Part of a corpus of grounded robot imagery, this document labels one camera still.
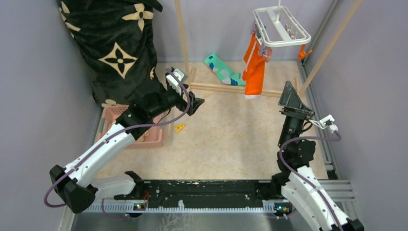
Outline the orange underwear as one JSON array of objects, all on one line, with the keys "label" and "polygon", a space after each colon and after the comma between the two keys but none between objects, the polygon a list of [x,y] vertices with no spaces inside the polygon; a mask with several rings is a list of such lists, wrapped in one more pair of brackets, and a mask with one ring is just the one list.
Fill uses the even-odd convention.
[{"label": "orange underwear", "polygon": [[256,33],[251,35],[250,44],[243,56],[243,61],[246,63],[246,68],[242,74],[242,79],[246,82],[244,97],[247,100],[257,99],[261,97],[263,90],[265,64],[269,62],[272,55],[270,48],[270,56],[259,56],[259,42]]}]

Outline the white multi-clip hanger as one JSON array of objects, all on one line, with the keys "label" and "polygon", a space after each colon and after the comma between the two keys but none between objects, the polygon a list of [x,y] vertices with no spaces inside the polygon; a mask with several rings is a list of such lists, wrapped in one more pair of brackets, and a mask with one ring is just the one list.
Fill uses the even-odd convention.
[{"label": "white multi-clip hanger", "polygon": [[275,6],[256,8],[252,14],[252,32],[262,48],[301,46],[311,41],[311,35],[281,0]]}]

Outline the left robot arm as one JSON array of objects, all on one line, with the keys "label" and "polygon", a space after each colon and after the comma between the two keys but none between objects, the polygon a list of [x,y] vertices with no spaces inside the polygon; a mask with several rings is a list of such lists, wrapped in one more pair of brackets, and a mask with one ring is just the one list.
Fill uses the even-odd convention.
[{"label": "left robot arm", "polygon": [[129,103],[128,108],[95,144],[64,167],[55,165],[50,169],[52,186],[43,197],[44,204],[53,207],[48,202],[51,191],[55,191],[63,200],[62,206],[69,207],[75,214],[85,211],[96,200],[116,196],[141,198],[144,186],[142,179],[134,171],[102,179],[95,176],[117,154],[150,128],[160,126],[153,121],[157,116],[174,107],[179,109],[181,114],[168,121],[168,124],[184,115],[192,116],[205,100],[187,91],[187,87],[187,84],[182,84],[179,90],[171,86],[162,90],[160,86],[155,85],[142,88],[142,92]]}]

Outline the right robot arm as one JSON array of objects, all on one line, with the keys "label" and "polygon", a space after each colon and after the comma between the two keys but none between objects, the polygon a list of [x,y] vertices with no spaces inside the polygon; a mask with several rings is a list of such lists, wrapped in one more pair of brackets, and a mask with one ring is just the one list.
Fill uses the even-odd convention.
[{"label": "right robot arm", "polygon": [[285,82],[278,105],[285,120],[277,152],[281,172],[272,177],[273,196],[288,199],[314,231],[363,231],[362,222],[351,219],[338,207],[309,164],[314,158],[316,141],[324,138],[302,136],[306,130],[304,125],[309,123],[328,129],[335,134],[331,141],[340,141],[342,137],[332,115],[314,120],[315,112],[302,102],[290,81]]}]

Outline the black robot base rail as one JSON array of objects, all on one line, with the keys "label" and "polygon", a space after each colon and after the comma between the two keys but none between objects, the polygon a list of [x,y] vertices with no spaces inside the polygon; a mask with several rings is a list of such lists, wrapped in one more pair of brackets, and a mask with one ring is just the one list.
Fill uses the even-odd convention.
[{"label": "black robot base rail", "polygon": [[116,200],[142,200],[148,208],[261,208],[266,201],[285,201],[269,180],[144,180]]}]

